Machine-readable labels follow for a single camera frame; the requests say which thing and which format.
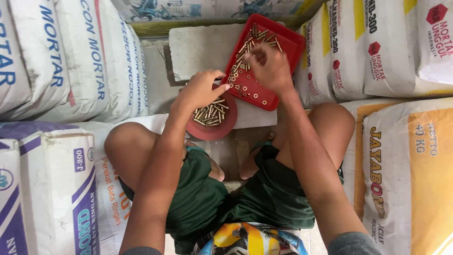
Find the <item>hand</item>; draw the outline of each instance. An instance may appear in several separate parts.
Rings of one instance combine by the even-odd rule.
[[[214,79],[225,76],[226,74],[220,70],[209,69],[204,72],[197,72],[181,90],[174,104],[182,105],[192,112],[197,108],[209,105],[230,88],[228,84],[222,84],[212,90]]]
[[[286,54],[272,49],[266,44],[259,44],[246,54],[256,79],[266,88],[281,95],[294,89]]]

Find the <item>red plastic tray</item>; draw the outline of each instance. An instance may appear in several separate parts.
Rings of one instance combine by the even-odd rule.
[[[236,55],[244,45],[244,39],[248,37],[253,23],[256,23],[258,31],[265,31],[266,29],[269,30],[265,38],[269,37],[273,33],[277,33],[274,38],[277,38],[280,47],[288,57],[291,74],[294,72],[300,55],[305,48],[305,38],[302,35],[291,31],[285,26],[280,25],[277,22],[272,21],[264,16],[261,16],[259,14],[252,14],[247,20],[247,23],[242,30],[239,40],[234,47],[233,53],[231,54],[230,60],[228,61],[228,65],[225,69],[226,77],[224,77],[221,81],[222,84],[230,83],[228,81],[228,75],[231,73],[231,68],[237,60]],[[277,105],[279,104],[279,98],[274,92],[260,85],[260,83],[256,80],[255,75],[253,74],[253,69],[249,70],[247,73],[245,72],[245,70],[242,70],[242,73],[238,74],[238,77],[232,83],[236,83],[238,85],[242,84],[243,87],[247,87],[246,91],[241,92],[241,94],[246,93],[247,96],[240,96],[238,90],[234,87],[229,89],[228,91],[233,94],[233,96],[238,97],[260,108],[263,108],[264,110],[273,111],[277,108]]]

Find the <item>person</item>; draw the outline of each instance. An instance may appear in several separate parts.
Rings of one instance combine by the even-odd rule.
[[[281,100],[286,132],[252,150],[239,169],[247,183],[231,195],[217,164],[193,144],[183,146],[192,112],[229,89],[212,90],[223,72],[191,77],[171,105],[162,135],[138,123],[109,133],[105,151],[133,200],[120,254],[163,254],[165,233],[177,254],[305,254],[294,230],[312,228],[315,218],[329,254],[380,254],[347,200],[338,170],[353,116],[334,103],[307,115],[285,53],[260,44],[246,58],[256,79]]]

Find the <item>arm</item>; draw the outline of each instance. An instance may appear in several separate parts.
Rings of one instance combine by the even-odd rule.
[[[210,104],[229,88],[221,85],[212,90],[214,79],[224,75],[219,70],[198,72],[172,104],[165,129],[149,156],[135,192],[120,254],[140,246],[164,253],[165,221],[178,187],[187,122],[196,108]]]
[[[294,170],[318,220],[324,244],[346,232],[366,233],[346,198],[335,166],[305,113],[293,87],[286,54],[260,45],[248,56],[256,78],[281,99],[287,117]]]

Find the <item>foot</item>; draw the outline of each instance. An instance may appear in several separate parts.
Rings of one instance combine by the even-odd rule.
[[[259,143],[266,142],[266,141],[273,141],[276,135],[274,133],[269,133],[265,135]],[[255,155],[260,151],[262,146],[253,148],[250,152],[249,156],[244,160],[242,165],[239,167],[239,176],[242,180],[247,180],[248,178],[252,177],[258,170],[258,166],[255,164]]]
[[[198,147],[194,142],[185,139],[184,140],[184,145],[186,147]],[[218,181],[223,181],[225,179],[225,173],[223,170],[217,165],[217,163],[207,155],[205,156],[209,161],[211,161],[211,172],[209,173],[209,177],[216,179]]]

